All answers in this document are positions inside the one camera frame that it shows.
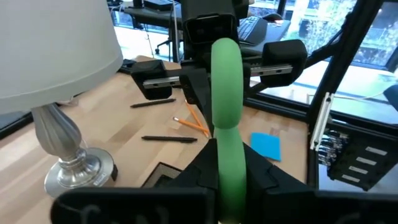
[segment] wooden tabletop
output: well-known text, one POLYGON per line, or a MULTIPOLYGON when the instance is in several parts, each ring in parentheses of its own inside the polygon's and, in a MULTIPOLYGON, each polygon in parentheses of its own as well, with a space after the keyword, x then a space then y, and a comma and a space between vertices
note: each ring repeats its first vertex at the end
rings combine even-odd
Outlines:
MULTIPOLYGON (((150 58, 140 56, 136 60, 150 58)), ((176 63, 165 64, 167 69, 180 68, 176 63)), ((63 110, 80 127, 89 146, 112 154, 119 169, 116 186, 140 187, 159 162, 184 169, 207 142, 203 133, 172 121, 176 116, 194 122, 182 90, 173 91, 175 103, 131 109, 130 105, 147 100, 130 76, 119 73, 80 95, 78 106, 64 106, 63 110), (198 138, 198 142, 143 141, 144 135, 189 136, 198 138)), ((252 132, 280 137, 282 162, 275 165, 305 181, 305 123, 245 107, 239 129, 248 144, 252 132)), ((33 124, 0 142, 0 223, 50 223, 52 198, 44 192, 44 177, 56 161, 40 148, 33 124)))

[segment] blue sticky note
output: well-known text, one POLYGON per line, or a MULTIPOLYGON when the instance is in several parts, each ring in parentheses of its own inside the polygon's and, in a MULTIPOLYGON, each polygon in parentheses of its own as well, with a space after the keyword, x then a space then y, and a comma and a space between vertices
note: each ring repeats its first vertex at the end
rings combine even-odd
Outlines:
POLYGON ((280 141, 276 136, 264 133, 252 133, 251 148, 264 157, 276 161, 282 160, 280 154, 280 141))

